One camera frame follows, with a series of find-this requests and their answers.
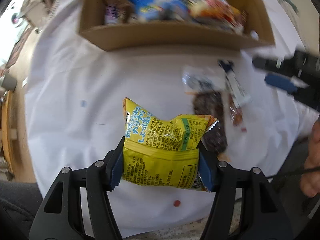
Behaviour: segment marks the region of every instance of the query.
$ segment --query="brown snack package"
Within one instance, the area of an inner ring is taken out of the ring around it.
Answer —
[[[195,114],[214,115],[219,122],[214,129],[207,131],[203,135],[207,150],[219,155],[227,148],[227,136],[224,126],[224,113],[221,94],[219,92],[199,93],[193,100]]]

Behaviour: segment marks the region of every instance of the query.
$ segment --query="finger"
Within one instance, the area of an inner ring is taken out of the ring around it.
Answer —
[[[311,184],[311,187],[316,190],[317,192],[320,192],[320,173],[319,172],[313,172],[306,176],[306,179],[308,180],[309,184]]]
[[[313,140],[310,140],[308,144],[308,150],[308,158],[310,159],[314,167],[320,165],[320,142],[315,143]]]
[[[312,158],[310,156],[308,156],[308,158],[304,162],[303,168],[304,169],[312,169],[314,167],[316,167],[316,165],[313,163]]]
[[[312,139],[315,143],[320,142],[320,121],[316,121],[312,127]]]
[[[314,197],[317,192],[312,188],[310,183],[304,183],[303,180],[300,180],[300,188],[304,195],[308,197]]]
[[[302,185],[309,184],[309,178],[306,176],[306,174],[302,174],[300,178],[300,187],[302,188]]]

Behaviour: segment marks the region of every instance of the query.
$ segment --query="blue stain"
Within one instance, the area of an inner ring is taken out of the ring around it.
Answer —
[[[81,100],[80,106],[81,106],[81,107],[86,107],[86,106],[87,106],[87,101]]]

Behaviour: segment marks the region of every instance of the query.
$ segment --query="table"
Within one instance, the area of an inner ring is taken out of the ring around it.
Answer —
[[[235,168],[259,166],[267,176],[276,173],[295,139],[310,132],[318,114],[268,87],[265,73],[252,66],[254,54],[284,57],[293,54],[296,45],[302,46],[279,3],[264,2],[275,47],[229,51],[154,46],[105,52],[77,35],[81,0],[59,0],[36,46],[25,96],[28,144],[42,195],[64,166],[88,167],[116,147],[124,133],[124,97],[160,119],[191,114],[192,96],[183,90],[182,68],[215,68],[221,58],[235,62],[236,77],[252,96],[243,107],[246,133],[225,118],[226,155]],[[206,216],[214,193],[122,180],[108,197],[122,237],[127,237]],[[82,208],[86,232],[92,235],[85,192]]]

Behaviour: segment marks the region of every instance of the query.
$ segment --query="barcode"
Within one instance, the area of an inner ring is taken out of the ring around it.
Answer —
[[[191,188],[201,188],[201,181],[200,181],[200,175],[199,172],[197,172],[195,181],[193,182]]]

